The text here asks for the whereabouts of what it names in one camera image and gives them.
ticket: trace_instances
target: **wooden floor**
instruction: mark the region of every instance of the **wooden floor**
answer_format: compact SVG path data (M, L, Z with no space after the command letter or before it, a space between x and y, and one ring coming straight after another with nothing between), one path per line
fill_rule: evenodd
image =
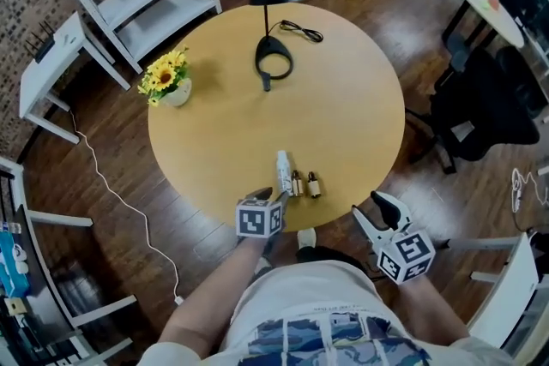
M228 10L246 1L221 3ZM449 61L440 34L461 1L306 0L368 33L393 63L406 105L419 111L428 110L432 85ZM472 27L475 19L474 13L469 13L466 26ZM172 43L189 30L183 30ZM118 68L136 84L136 76L125 64ZM135 87L123 93L99 66L90 63L65 98L75 111L79 130L95 147L100 169L112 189L150 218L152 242L177 263L181 278L178 294L187 296L231 251L234 230L195 210L166 181L150 147L147 105ZM56 112L52 119L70 126L65 113ZM458 174L445 176L437 153L417 165L408 164L408 155L424 142L425 136L407 124L398 159L380 189L407 203L413 220L435 240L515 235L510 173L515 166L524 173L533 169L536 147L494 147L480 162L460 161ZM137 359L155 341L174 310L172 266L147 247L142 217L107 192L94 173L84 142L75 147L43 132L24 165L32 209L94 219L90 230L42 225L39 237L51 272L75 311L90 310L129 294L137 296L136 306L84 327L100 349L124 336L132 337L134 350L125 351L114 363ZM532 198L528 190L518 216L525 227L541 220L542 211ZM365 207L371 209L368 202ZM317 234L319 244L367 261L369 247L349 215L318 228ZM295 234L286 234L275 249L275 261L291 263L295 249ZM445 250L429 276L459 316L468 321L487 292L481 283L468 280L469 272L473 268L499 271L503 262L498 252ZM396 300L396 288L385 280L377 284L383 298L406 320Z

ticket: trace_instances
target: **round wooden table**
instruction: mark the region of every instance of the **round wooden table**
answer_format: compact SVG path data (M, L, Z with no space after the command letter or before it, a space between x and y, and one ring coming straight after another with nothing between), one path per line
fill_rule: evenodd
M350 21L309 5L268 7L282 19L323 33L311 43L278 27L272 35L292 53L294 71L264 92L256 45L262 7L232 9L181 42L189 46L189 101L151 107L154 156L173 187L191 203L234 225L237 201L266 186L279 193L276 153L286 150L306 179L314 171L323 195L291 198L286 231L323 225L370 196L389 173L404 132L404 101L395 70L381 49ZM286 70L276 56L262 66Z

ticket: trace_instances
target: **white desk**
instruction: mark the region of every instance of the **white desk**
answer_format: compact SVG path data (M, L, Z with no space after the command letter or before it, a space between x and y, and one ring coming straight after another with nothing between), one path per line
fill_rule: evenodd
M482 21L466 40L467 45L473 43L487 23L492 27L492 31L490 31L482 43L480 43L481 47L488 46L496 35L499 34L502 38L507 40L510 45L513 45L519 49L522 48L524 46L524 37L522 37L521 30L507 9L500 4L499 8L495 10L490 6L486 7L486 3L487 0L465 0L452 21L449 23L446 30L443 32L443 41L448 40L448 37L454 32L455 27L462 20L469 7L473 7L482 18Z
M78 13L74 13L54 34L55 45L45 54L40 63L32 61L21 77L21 91L19 98L19 117L50 130L71 141L78 143L78 136L62 129L32 113L33 107L39 99L47 98L53 104L65 111L69 106L58 97L50 93L51 87L74 62L79 51L83 48L112 76L125 90L130 84L111 66L114 58L106 51L105 47L94 37L84 25Z

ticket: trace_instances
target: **black office chair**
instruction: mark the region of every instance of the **black office chair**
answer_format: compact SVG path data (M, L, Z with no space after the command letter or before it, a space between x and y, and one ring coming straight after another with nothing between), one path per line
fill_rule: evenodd
M473 50L463 72L453 74L431 96L431 114L406 112L429 125L434 134L424 151L410 162L424 158L440 143L450 161L450 166L444 167L446 174L456 172L455 157L476 161L498 143L531 145L540 140L498 63L480 48ZM464 123L470 124L469 132L458 139L452 129Z
M498 51L496 61L528 115L532 119L539 116L549 102L522 54L514 46L506 46Z

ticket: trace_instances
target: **flower pot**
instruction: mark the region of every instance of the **flower pot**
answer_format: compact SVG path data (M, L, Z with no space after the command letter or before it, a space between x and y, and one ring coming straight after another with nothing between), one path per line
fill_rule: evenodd
M162 97L160 100L161 104L170 105L171 107L179 107L187 102L187 99L189 99L190 96L190 91L192 90L192 81L190 78L185 78L181 82L181 86Z

